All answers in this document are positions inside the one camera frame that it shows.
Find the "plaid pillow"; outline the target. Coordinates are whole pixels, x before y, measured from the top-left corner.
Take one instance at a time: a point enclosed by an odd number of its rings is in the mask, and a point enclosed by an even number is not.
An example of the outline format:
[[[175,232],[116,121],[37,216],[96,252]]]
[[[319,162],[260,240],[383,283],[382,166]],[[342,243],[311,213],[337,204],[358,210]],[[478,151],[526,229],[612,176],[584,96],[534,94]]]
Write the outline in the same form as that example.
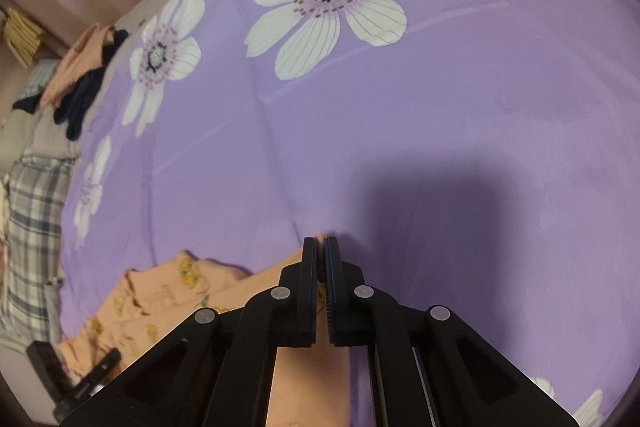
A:
[[[1,335],[24,346],[62,339],[61,220],[73,169],[70,159],[27,155],[14,162],[4,184]]]

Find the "grey blanket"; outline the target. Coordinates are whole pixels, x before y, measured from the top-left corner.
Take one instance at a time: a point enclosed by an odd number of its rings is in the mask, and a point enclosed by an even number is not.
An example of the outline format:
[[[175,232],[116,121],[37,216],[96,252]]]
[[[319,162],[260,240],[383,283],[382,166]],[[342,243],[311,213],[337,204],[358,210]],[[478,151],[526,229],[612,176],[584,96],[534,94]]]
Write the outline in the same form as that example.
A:
[[[34,115],[12,110],[1,130],[1,169],[9,170],[25,152],[44,158],[78,158],[79,142],[67,139],[66,130],[66,124],[55,124],[50,108]]]

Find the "dark navy garment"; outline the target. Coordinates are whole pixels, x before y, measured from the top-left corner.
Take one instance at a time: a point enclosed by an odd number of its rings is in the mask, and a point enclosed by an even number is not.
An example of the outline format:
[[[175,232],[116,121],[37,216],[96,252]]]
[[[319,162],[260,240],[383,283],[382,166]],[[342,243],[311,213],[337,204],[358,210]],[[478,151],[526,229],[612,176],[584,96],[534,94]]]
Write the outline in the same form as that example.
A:
[[[113,60],[116,52],[128,39],[129,32],[126,29],[115,28],[115,41],[110,46],[104,46],[102,52],[103,65],[98,69],[83,75],[66,94],[58,107],[48,106],[53,109],[55,124],[66,124],[66,138],[72,142],[78,141],[81,136],[84,120],[102,88],[107,66]],[[43,58],[32,70],[27,86],[17,95],[12,104],[12,109],[21,109],[34,115],[39,109],[40,98],[47,84],[54,76],[58,63],[61,60]]]

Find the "purple floral bed sheet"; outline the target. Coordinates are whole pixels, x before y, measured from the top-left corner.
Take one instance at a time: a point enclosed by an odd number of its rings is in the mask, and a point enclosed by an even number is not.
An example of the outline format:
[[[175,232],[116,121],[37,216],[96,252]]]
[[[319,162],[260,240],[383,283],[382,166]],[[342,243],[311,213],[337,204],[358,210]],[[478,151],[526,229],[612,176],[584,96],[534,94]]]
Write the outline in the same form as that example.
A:
[[[181,251],[259,272],[333,234],[601,426],[639,367],[639,0],[168,0],[62,234],[66,337]]]

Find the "pink folded garment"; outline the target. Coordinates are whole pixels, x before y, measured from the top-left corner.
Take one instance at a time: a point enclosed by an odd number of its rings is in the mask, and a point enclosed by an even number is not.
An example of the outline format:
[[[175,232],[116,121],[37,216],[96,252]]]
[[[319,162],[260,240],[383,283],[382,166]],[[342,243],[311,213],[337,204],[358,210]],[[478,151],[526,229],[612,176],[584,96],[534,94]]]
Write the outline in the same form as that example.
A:
[[[103,48],[114,41],[113,26],[101,26],[99,23],[89,26],[58,63],[54,76],[42,92],[39,106],[58,107],[83,75],[103,65]]]

